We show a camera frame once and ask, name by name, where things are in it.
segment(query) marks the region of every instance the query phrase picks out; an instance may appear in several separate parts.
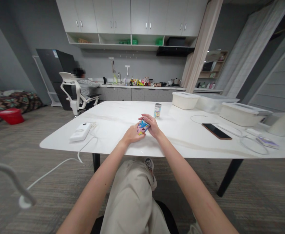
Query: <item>refrigerator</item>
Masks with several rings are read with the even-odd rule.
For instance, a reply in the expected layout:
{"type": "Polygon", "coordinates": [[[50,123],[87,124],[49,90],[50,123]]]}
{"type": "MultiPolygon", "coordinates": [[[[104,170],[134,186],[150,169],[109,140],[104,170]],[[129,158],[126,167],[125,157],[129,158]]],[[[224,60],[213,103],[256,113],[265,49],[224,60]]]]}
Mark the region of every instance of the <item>refrigerator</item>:
{"type": "MultiPolygon", "coordinates": [[[[77,67],[74,57],[70,54],[54,49],[36,49],[36,51],[62,104],[63,109],[66,111],[72,110],[70,107],[70,102],[66,100],[68,96],[60,88],[62,77],[59,75],[59,72],[72,73],[73,68],[77,67]]],[[[70,85],[65,85],[64,89],[70,96],[73,95],[70,85]]]]}

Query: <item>floral blanket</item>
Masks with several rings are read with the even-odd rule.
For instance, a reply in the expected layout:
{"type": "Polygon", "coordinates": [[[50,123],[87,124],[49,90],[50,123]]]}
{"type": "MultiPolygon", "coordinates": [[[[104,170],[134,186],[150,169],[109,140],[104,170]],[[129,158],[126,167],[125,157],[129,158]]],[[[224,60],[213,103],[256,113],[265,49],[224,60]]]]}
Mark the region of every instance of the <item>floral blanket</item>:
{"type": "Polygon", "coordinates": [[[42,106],[41,99],[33,92],[15,92],[9,96],[0,96],[0,111],[18,108],[21,113],[26,113],[42,106]]]}

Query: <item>gray carpet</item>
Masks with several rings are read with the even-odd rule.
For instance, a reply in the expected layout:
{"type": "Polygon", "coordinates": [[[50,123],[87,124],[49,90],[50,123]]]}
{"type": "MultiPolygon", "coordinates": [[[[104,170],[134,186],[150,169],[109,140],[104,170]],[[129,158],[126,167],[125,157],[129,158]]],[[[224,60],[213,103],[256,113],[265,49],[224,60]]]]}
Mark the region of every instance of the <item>gray carpet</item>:
{"type": "MultiPolygon", "coordinates": [[[[0,123],[0,163],[12,166],[21,182],[29,186],[75,152],[39,148],[39,143],[69,122],[72,112],[43,107],[24,114],[18,125],[0,123]]],[[[101,156],[101,162],[107,155],[101,156]]],[[[92,157],[82,153],[87,166],[69,161],[36,184],[31,193],[37,204],[18,207],[19,194],[0,173],[0,233],[55,233],[84,186],[93,175],[92,157]]],[[[125,156],[126,159],[144,158],[125,156]]],[[[223,198],[216,191],[230,160],[188,159],[229,220],[240,233],[285,233],[285,159],[244,160],[223,198]]],[[[194,218],[165,158],[154,158],[158,187],[155,200],[171,210],[180,233],[187,233],[194,218]]],[[[100,214],[104,214],[105,205],[100,214]]]]}

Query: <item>phone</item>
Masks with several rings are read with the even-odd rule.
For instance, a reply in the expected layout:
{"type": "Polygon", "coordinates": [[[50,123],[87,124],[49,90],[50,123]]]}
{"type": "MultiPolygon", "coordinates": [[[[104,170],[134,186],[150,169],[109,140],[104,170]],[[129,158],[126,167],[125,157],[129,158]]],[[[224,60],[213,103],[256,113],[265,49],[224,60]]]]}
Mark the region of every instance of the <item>phone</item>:
{"type": "Polygon", "coordinates": [[[221,131],[220,129],[216,128],[211,123],[203,123],[202,124],[206,129],[208,129],[211,133],[213,133],[216,137],[218,137],[221,140],[232,140],[231,137],[229,137],[226,133],[221,131]]]}

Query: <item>hand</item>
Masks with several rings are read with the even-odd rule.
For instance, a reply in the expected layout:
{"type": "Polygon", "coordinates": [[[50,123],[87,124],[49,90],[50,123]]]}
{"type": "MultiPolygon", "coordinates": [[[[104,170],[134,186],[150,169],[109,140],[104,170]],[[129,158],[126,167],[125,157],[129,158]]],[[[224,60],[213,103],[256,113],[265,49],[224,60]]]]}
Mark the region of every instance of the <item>hand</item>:
{"type": "Polygon", "coordinates": [[[141,114],[142,116],[139,118],[139,120],[144,120],[151,126],[148,128],[150,134],[155,138],[158,139],[158,137],[161,135],[162,131],[159,129],[158,124],[156,123],[155,118],[153,118],[149,114],[141,114]]]}
{"type": "Polygon", "coordinates": [[[125,142],[127,145],[140,141],[143,139],[146,134],[138,135],[137,133],[137,127],[139,123],[136,123],[136,125],[130,126],[129,129],[125,132],[123,138],[121,141],[125,142]]]}

